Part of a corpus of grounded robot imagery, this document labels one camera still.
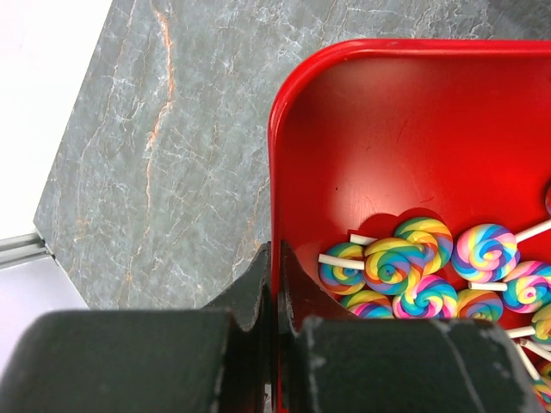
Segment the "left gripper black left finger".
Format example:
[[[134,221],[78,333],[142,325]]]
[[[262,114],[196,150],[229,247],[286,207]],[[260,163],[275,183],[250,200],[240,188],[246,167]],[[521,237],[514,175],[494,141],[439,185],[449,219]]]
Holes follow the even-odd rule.
[[[270,246],[199,309],[56,311],[22,335],[4,412],[260,412],[269,379]]]

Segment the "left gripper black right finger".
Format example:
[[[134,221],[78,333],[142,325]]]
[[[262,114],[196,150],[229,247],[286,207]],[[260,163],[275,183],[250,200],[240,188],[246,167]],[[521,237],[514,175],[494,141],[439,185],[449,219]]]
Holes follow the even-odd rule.
[[[361,319],[277,248],[280,412],[540,412],[511,339],[473,319]]]

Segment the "red candy tray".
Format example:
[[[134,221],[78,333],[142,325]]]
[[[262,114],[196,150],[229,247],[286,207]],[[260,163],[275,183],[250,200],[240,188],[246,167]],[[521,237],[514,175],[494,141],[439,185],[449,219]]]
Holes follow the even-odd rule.
[[[389,237],[415,216],[454,235],[548,218],[550,45],[526,40],[350,40],[299,65],[269,117],[272,301],[287,243],[318,256],[351,232]]]

